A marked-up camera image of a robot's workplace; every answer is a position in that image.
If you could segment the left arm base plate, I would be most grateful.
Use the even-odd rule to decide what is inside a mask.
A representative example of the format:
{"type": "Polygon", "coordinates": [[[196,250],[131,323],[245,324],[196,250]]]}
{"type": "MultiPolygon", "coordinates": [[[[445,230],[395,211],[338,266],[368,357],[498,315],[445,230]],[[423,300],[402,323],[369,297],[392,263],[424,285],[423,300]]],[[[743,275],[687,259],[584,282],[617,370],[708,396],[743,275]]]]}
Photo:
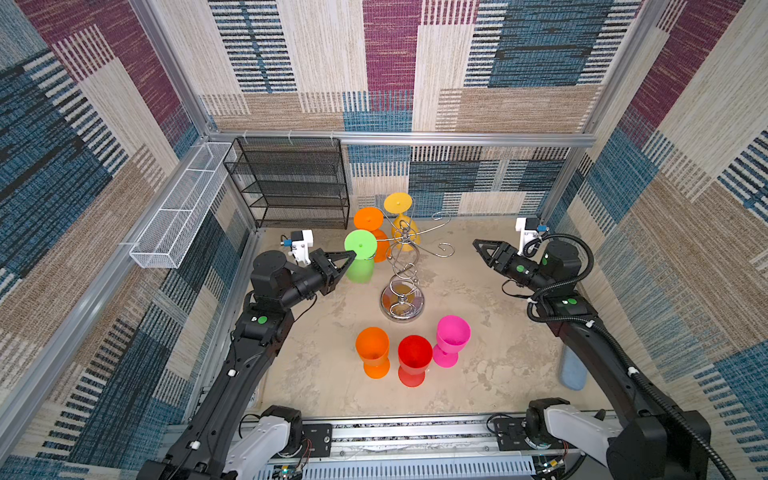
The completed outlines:
{"type": "Polygon", "coordinates": [[[288,445],[274,454],[272,459],[298,459],[302,456],[328,458],[331,455],[333,425],[331,423],[304,423],[301,432],[291,434],[288,445]]]}

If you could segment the blue grey glasses case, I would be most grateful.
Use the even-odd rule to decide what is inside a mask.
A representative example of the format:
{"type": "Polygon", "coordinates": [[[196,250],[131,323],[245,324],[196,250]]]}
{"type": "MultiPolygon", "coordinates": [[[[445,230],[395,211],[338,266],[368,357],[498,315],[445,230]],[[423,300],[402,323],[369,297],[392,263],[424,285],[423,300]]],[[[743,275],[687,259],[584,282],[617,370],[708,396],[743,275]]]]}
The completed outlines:
{"type": "Polygon", "coordinates": [[[559,380],[563,386],[573,391],[581,391],[587,383],[587,368],[568,346],[563,347],[559,380]]]}

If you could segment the chrome wine glass rack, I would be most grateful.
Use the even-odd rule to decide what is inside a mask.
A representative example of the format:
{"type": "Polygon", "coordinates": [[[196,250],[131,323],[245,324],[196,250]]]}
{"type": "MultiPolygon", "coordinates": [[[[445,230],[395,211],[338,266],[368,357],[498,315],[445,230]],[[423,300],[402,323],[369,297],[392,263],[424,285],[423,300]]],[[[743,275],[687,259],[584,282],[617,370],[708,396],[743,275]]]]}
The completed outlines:
{"type": "Polygon", "coordinates": [[[392,269],[392,276],[381,291],[379,306],[382,313],[394,323],[411,323],[424,311],[426,300],[418,270],[421,256],[426,254],[446,259],[455,253],[455,248],[449,242],[438,243],[437,250],[430,250],[416,242],[423,234],[446,227],[452,218],[436,212],[432,220],[435,225],[426,230],[418,230],[414,220],[395,220],[391,222],[393,235],[383,240],[388,244],[385,259],[392,269]]]}

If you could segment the green wine glass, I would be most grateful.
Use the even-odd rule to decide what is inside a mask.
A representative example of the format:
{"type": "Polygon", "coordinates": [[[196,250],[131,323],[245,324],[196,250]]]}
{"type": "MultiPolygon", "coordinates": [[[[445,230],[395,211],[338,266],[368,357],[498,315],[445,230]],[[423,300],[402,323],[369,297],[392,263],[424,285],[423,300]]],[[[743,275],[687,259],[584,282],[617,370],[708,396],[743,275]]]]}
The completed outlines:
{"type": "Polygon", "coordinates": [[[347,270],[347,278],[358,284],[368,283],[375,268],[375,254],[378,248],[376,237],[367,230],[354,230],[349,233],[344,241],[344,247],[356,254],[351,266],[347,270]]]}

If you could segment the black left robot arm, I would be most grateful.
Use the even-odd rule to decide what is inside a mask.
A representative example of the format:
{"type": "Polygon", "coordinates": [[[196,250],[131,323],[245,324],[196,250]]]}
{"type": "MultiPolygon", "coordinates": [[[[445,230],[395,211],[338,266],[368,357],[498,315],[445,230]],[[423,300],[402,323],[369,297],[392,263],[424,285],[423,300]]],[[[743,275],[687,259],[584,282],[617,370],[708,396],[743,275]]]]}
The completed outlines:
{"type": "Polygon", "coordinates": [[[252,291],[230,334],[221,370],[187,428],[161,460],[148,460],[141,479],[250,479],[278,453],[302,444],[298,410],[275,407],[240,441],[234,439],[256,387],[295,323],[292,309],[334,291],[356,257],[353,251],[312,251],[301,267],[278,250],[253,261],[252,291]]]}

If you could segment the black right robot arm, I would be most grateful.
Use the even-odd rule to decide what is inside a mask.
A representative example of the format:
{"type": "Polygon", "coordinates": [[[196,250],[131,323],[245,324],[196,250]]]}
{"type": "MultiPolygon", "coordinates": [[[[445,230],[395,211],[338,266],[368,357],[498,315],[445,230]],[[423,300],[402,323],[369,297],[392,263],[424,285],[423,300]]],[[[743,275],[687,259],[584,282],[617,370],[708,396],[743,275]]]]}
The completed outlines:
{"type": "Polygon", "coordinates": [[[577,283],[595,265],[582,239],[547,233],[517,250],[504,241],[476,239],[492,270],[530,290],[527,316],[550,328],[575,353],[608,398],[613,427],[562,398],[530,402],[524,429],[534,447],[568,443],[604,465],[615,479],[704,479],[710,466],[733,474],[710,443],[711,428],[697,411],[682,410],[630,358],[577,283]]]}

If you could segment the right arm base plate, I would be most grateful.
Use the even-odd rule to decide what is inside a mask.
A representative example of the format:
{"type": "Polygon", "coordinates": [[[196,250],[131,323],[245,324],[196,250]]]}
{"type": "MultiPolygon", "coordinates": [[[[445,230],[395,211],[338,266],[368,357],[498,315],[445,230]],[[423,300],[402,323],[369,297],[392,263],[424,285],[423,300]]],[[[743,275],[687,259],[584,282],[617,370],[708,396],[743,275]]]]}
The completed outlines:
{"type": "Polygon", "coordinates": [[[524,417],[499,413],[489,416],[486,419],[485,427],[496,440],[498,449],[502,452],[580,452],[575,445],[555,439],[546,432],[534,431],[530,433],[530,428],[526,424],[524,417]]]}

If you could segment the pink wine glass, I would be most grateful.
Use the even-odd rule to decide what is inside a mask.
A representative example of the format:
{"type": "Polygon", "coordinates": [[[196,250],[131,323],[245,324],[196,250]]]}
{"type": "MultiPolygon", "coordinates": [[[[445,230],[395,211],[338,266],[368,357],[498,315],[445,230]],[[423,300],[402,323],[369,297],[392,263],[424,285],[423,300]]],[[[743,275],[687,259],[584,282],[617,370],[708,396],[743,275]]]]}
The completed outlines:
{"type": "Polygon", "coordinates": [[[456,315],[440,319],[436,328],[436,344],[433,360],[442,368],[452,368],[459,360],[459,353],[471,340],[472,330],[467,321],[456,315]]]}

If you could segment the orange wine glass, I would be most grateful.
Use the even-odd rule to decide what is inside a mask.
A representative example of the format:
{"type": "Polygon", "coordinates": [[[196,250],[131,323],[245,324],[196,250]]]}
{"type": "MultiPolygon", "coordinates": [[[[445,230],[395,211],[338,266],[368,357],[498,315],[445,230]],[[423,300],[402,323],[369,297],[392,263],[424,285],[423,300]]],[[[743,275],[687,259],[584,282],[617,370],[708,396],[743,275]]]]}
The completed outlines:
{"type": "Polygon", "coordinates": [[[387,251],[390,246],[387,234],[382,230],[384,214],[375,207],[366,207],[357,211],[354,216],[354,226],[357,229],[369,231],[377,240],[377,250],[374,261],[381,263],[387,260],[387,251]]]}
{"type": "Polygon", "coordinates": [[[381,328],[366,328],[358,335],[355,349],[363,362],[363,370],[368,377],[381,379],[388,374],[390,369],[389,347],[389,337],[381,328]]]}

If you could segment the red wine glass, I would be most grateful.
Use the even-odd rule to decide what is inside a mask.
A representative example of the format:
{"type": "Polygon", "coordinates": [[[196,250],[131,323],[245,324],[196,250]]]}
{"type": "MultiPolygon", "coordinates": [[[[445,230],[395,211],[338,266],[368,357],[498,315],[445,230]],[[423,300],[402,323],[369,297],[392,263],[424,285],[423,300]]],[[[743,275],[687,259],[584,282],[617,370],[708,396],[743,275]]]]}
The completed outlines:
{"type": "Polygon", "coordinates": [[[409,335],[399,343],[397,354],[401,383],[410,388],[420,386],[433,359],[430,341],[419,335],[409,335]]]}

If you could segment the yellow wine glass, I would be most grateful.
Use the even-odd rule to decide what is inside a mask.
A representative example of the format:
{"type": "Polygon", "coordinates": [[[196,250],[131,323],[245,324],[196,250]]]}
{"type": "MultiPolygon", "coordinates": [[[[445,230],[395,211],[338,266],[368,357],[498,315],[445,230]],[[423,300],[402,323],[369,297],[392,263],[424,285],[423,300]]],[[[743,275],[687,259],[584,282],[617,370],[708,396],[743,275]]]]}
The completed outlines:
{"type": "Polygon", "coordinates": [[[385,210],[394,215],[391,222],[392,235],[388,255],[394,257],[395,254],[410,252],[415,249],[415,245],[420,244],[420,234],[417,225],[407,211],[413,205],[412,197],[403,192],[397,192],[389,195],[384,200],[385,210]]]}

